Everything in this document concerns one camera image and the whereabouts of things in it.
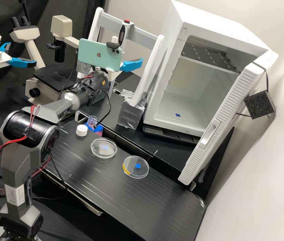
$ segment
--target mini refrigerator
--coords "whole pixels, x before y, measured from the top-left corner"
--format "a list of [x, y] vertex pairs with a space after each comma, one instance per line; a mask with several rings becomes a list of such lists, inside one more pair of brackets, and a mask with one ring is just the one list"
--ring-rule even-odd
[[243, 100], [278, 58], [240, 23], [171, 1], [161, 34], [165, 53], [145, 85], [144, 124], [201, 137], [179, 180], [208, 164], [244, 108]]

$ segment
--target fridge door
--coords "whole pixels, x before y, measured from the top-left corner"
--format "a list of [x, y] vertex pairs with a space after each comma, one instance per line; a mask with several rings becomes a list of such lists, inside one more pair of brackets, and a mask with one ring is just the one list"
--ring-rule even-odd
[[[278, 58], [278, 54], [268, 50], [254, 62], [269, 69]], [[226, 135], [238, 118], [236, 112], [243, 108], [243, 100], [249, 95], [264, 73], [253, 63], [247, 65], [237, 77], [227, 96], [206, 128], [197, 146], [190, 155], [178, 180], [189, 185], [198, 173], [209, 163]]]

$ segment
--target yellow label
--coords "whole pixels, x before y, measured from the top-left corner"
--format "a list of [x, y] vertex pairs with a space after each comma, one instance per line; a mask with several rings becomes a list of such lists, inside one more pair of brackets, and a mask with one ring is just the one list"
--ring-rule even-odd
[[125, 168], [124, 164], [122, 164], [122, 168], [128, 175], [130, 175], [130, 172]]

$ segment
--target mint green iphone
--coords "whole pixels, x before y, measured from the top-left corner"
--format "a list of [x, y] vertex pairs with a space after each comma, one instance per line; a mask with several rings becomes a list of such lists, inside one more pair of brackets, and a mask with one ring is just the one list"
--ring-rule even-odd
[[109, 68], [116, 72], [120, 70], [121, 55], [122, 50], [120, 48], [112, 49], [103, 43], [84, 38], [80, 39], [78, 55], [80, 62], [103, 69]]

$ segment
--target petri dish with blue sample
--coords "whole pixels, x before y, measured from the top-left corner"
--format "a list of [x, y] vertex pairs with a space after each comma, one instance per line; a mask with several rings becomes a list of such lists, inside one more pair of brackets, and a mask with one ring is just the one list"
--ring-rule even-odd
[[91, 151], [95, 156], [99, 158], [108, 159], [116, 154], [118, 148], [114, 141], [101, 137], [92, 141]]
[[124, 172], [133, 178], [144, 178], [149, 173], [149, 164], [139, 156], [128, 156], [122, 163]]

